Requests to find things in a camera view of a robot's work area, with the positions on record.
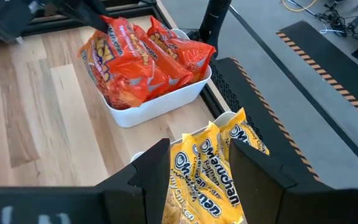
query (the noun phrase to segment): instant noodle package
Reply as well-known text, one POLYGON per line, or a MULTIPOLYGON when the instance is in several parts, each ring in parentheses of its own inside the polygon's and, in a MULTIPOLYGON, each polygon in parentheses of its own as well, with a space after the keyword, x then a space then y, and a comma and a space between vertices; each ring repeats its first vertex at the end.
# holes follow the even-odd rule
POLYGON ((236 138, 269 155, 254 133, 241 109, 220 127, 209 122, 200 133, 183 134, 181 142, 171 146, 162 223, 242 223, 244 212, 224 157, 229 153, 225 145, 236 138))
POLYGON ((183 40, 153 17, 147 32, 122 17, 101 18, 107 34, 95 31, 78 55, 110 107, 138 107, 204 78, 214 47, 183 40))

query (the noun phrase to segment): striped warning tape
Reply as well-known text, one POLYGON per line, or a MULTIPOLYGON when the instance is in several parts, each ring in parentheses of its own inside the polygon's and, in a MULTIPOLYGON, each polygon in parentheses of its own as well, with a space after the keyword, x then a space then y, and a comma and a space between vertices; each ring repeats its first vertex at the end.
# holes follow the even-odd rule
POLYGON ((338 91, 345 99, 347 99, 354 107, 358 109, 358 100, 349 93, 341 84, 339 84, 327 71, 320 67, 313 59, 310 58, 306 52, 301 50, 299 46, 294 43, 283 32, 276 32, 276 34, 294 50, 307 64, 310 65, 323 79, 325 79, 336 91, 338 91))
POLYGON ((321 182, 321 179, 318 177, 318 174, 314 171, 314 169, 311 167, 309 161, 306 159, 306 157, 302 154, 301 150, 299 149, 298 145, 295 143, 295 141, 292 139, 290 133, 284 128, 284 124, 280 121, 280 119, 277 117, 277 115, 274 113, 274 111, 270 108, 269 104, 265 100, 265 98, 262 96, 260 91, 257 89, 255 83, 251 80, 251 77, 247 74, 247 72, 243 69, 243 67, 240 65, 239 61, 235 59, 234 57, 231 57, 233 59, 233 62, 239 67, 239 70, 241 73, 245 76, 248 84, 251 86, 251 88, 254 89, 256 95, 258 95, 259 99, 267 109, 267 111, 272 115, 273 120, 277 123, 278 127, 283 132, 284 136, 288 139, 291 146, 294 148, 295 152, 300 156, 302 162, 306 165, 309 172, 313 174, 314 179, 321 182))

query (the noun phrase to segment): white plastic basket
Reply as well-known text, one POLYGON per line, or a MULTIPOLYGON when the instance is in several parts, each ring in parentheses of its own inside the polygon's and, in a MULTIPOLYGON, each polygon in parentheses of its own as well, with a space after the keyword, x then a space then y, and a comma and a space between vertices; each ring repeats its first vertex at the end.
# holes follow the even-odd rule
MULTIPOLYGON (((173 31, 181 38, 188 39, 186 34, 178 29, 173 29, 173 31)), ((211 78, 212 71, 211 67, 206 70, 205 79, 197 83, 188 85, 179 90, 175 90, 166 95, 160 96, 156 99, 150 100, 141 104, 136 108, 129 108, 126 110, 116 110, 111 108, 107 101, 104 99, 104 103, 108 107, 111 115, 116 120, 117 124, 123 128, 133 127, 137 124, 148 121, 152 118, 160 116, 166 112, 177 109, 181 106, 184 106, 188 103, 194 101, 199 93, 204 88, 205 84, 211 78)))
MULTIPOLYGON (((216 118, 216 120, 213 121, 214 124, 216 124, 216 126, 220 127, 220 126, 223 126, 225 125, 227 122, 229 122, 229 120, 231 118, 233 118, 234 116, 236 115, 235 112, 232 112, 232 111, 227 111, 227 112, 224 112, 223 114, 221 114, 218 118, 216 118)), ((202 133, 205 129, 206 129, 207 126, 199 129, 198 131, 195 131, 193 132, 191 135, 196 135, 196 134, 199 134, 199 133, 202 133)), ((174 142, 171 142, 171 146, 173 146, 174 144, 177 144, 177 143, 180 143, 181 142, 181 139, 178 139, 174 142)), ((133 162, 135 159, 137 159, 139 156, 141 156, 143 154, 143 152, 138 152, 136 153, 132 159, 131 159, 131 162, 133 162)))

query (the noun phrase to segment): gray floor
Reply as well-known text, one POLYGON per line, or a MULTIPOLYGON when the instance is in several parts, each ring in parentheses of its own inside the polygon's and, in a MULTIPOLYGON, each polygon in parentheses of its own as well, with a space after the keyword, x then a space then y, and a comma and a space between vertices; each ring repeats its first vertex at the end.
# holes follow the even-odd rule
MULTIPOLYGON (((208 3, 208 0, 162 1, 181 28, 198 28, 208 3)), ((310 1, 298 2, 307 5, 310 1)), ((324 3, 331 1, 318 0, 311 10, 324 12, 324 3)), ((355 16, 357 4, 358 1, 345 1, 337 10, 343 17, 355 16)), ((358 111, 275 35, 301 20, 318 30, 323 28, 322 24, 305 12, 286 10, 280 0, 233 0, 232 6, 358 146, 358 111)), ((334 34, 325 37, 349 56, 358 48, 356 40, 334 34)), ((218 58, 232 56, 247 70, 323 182, 337 189, 358 187, 358 157, 229 12, 219 37, 218 58)))

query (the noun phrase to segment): wooden tabletop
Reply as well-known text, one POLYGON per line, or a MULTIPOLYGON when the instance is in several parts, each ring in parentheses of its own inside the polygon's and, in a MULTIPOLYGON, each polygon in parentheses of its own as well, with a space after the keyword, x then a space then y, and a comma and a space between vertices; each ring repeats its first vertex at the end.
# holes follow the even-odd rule
MULTIPOLYGON (((149 17, 130 19, 144 29, 149 17)), ((0 185, 96 185, 161 138, 213 120, 204 101, 119 127, 77 57, 90 27, 0 42, 0 185)))

